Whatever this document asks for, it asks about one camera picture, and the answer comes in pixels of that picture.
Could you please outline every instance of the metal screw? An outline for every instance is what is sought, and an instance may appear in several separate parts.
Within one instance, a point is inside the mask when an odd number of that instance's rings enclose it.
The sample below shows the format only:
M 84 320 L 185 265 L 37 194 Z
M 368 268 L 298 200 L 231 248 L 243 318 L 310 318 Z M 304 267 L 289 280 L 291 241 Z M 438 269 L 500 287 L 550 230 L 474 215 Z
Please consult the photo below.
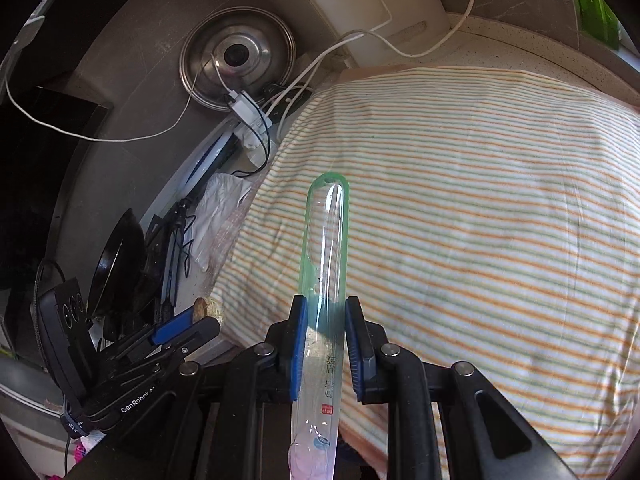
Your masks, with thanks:
M 380 351 L 387 357 L 395 357 L 400 353 L 400 347 L 393 343 L 384 343 Z
M 469 377 L 469 375 L 471 375 L 475 370 L 474 366 L 466 361 L 458 361 L 454 366 L 454 369 L 457 373 L 464 375 L 465 377 Z
M 261 356 L 267 356 L 267 355 L 271 355 L 273 354 L 273 346 L 270 345 L 269 343 L 258 343 L 256 346 L 254 346 L 254 352 L 257 355 L 261 355 Z
M 178 366 L 180 375 L 191 376 L 198 373 L 200 365 L 196 361 L 187 361 Z

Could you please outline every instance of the orange and green striped fabric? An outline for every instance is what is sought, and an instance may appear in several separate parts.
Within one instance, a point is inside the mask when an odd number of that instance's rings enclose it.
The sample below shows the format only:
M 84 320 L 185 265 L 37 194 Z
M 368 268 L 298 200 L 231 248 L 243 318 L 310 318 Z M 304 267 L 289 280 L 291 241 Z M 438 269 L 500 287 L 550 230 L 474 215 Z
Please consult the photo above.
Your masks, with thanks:
M 606 478 L 640 387 L 640 118 L 518 71 L 336 85 L 292 125 L 212 291 L 243 345 L 287 317 L 306 191 L 351 186 L 347 292 L 423 360 L 468 360 L 581 478 Z M 386 413 L 340 427 L 378 470 Z

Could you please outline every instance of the transparent plastic case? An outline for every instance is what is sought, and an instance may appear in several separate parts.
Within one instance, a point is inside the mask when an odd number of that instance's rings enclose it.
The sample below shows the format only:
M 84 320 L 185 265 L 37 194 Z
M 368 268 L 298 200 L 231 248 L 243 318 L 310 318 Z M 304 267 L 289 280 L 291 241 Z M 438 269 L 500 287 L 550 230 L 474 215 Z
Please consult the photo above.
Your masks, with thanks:
M 298 293 L 308 305 L 302 384 L 292 407 L 294 480 L 332 480 L 340 417 L 349 185 L 338 173 L 314 180 L 306 197 Z

